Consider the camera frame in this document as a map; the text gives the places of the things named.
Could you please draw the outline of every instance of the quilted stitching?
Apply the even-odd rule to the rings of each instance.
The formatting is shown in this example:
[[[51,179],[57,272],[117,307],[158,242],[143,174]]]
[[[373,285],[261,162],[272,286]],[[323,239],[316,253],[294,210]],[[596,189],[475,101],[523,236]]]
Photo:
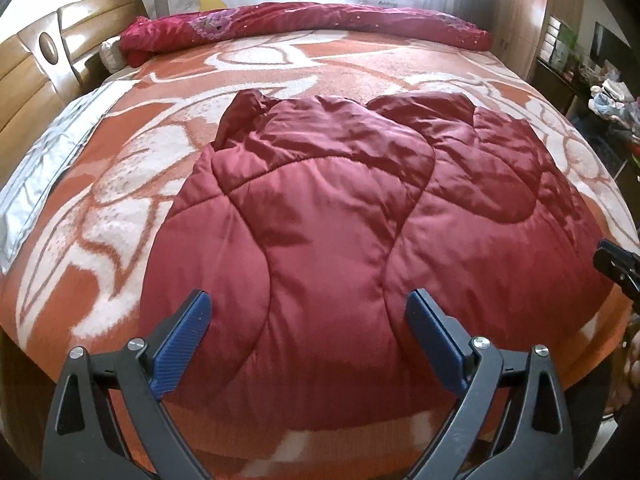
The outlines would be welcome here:
[[[412,288],[510,348],[553,346],[604,300],[586,256],[599,228],[527,123],[455,94],[367,108],[247,91],[225,113],[145,277],[147,320],[147,294],[154,316],[192,286],[217,302],[178,402],[300,430],[407,416],[447,402],[403,320]],[[245,304],[211,253],[255,250],[266,267]],[[176,265],[191,273],[168,279]]]

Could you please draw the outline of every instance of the clothing pile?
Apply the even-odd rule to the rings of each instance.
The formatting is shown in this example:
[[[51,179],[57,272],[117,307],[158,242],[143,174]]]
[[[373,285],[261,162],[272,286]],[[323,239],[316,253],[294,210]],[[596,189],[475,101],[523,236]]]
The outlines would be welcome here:
[[[607,79],[592,86],[589,108],[599,117],[612,121],[615,132],[640,155],[640,97],[636,100],[623,82]]]

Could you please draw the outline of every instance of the black clamp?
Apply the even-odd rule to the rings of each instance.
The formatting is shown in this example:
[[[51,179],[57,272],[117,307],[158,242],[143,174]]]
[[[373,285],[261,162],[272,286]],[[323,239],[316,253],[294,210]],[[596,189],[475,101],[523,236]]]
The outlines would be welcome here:
[[[47,421],[44,480],[210,480],[160,399],[178,385],[209,325],[207,294],[194,291],[148,340],[118,352],[70,352]],[[471,338],[424,290],[407,300],[406,318],[443,386],[458,401],[412,468],[409,480],[570,480],[571,428],[548,349],[529,353]],[[463,470],[499,388],[510,396],[495,438],[476,468]],[[156,473],[131,459],[108,390],[120,389]]]
[[[211,300],[195,290],[148,340],[118,352],[69,352],[47,420],[44,480],[210,480],[174,426],[163,394],[175,389],[211,320]],[[157,473],[131,459],[109,390],[121,390],[140,441]]]
[[[593,255],[593,266],[620,286],[640,316],[640,256],[602,240]]]
[[[424,290],[408,297],[406,318],[442,385],[458,400],[408,480],[571,480],[569,415],[549,350],[496,348],[471,338]],[[499,388],[510,394],[481,465],[462,471]]]

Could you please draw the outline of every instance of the bed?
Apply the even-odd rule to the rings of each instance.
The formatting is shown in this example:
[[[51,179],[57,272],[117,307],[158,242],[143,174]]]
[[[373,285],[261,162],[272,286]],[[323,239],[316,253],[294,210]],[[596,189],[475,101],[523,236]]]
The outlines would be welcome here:
[[[168,0],[156,0],[156,7],[168,11]],[[36,75],[10,100],[14,118],[4,121],[8,126],[0,134],[10,146],[0,150],[0,182],[63,105],[106,77],[95,60],[100,41],[144,14],[140,0],[86,0],[0,45],[0,53],[11,54],[0,56],[0,88],[31,81],[17,70],[31,67],[28,73]],[[10,272],[0,276],[0,411],[6,434],[34,469],[52,380],[68,350],[81,344],[91,352],[111,351],[136,333],[154,235],[242,89],[277,98],[340,93],[360,102],[401,91],[462,92],[476,105],[529,121],[604,233],[638,251],[622,197],[587,143],[488,52],[375,32],[297,31],[156,56],[136,78],[139,83],[110,110],[50,194]],[[552,349],[567,386],[614,350],[629,306],[616,287],[590,322]],[[290,431],[238,427],[176,404],[168,408],[203,464],[241,478],[388,474],[418,456],[438,420],[419,413],[337,431]],[[204,426],[216,434],[215,442],[205,438]],[[124,430],[130,434],[126,424]],[[132,444],[132,450],[145,463],[140,446]]]

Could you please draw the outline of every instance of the red quilted jacket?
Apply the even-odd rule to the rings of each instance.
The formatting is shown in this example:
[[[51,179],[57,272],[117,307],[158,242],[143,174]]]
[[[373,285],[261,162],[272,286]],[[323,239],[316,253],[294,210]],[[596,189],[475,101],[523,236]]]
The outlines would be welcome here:
[[[404,320],[425,288],[473,335],[553,350],[611,284],[600,229],[525,121],[460,94],[366,106],[240,92],[160,228],[140,323],[214,317],[174,401],[321,430],[448,402]]]

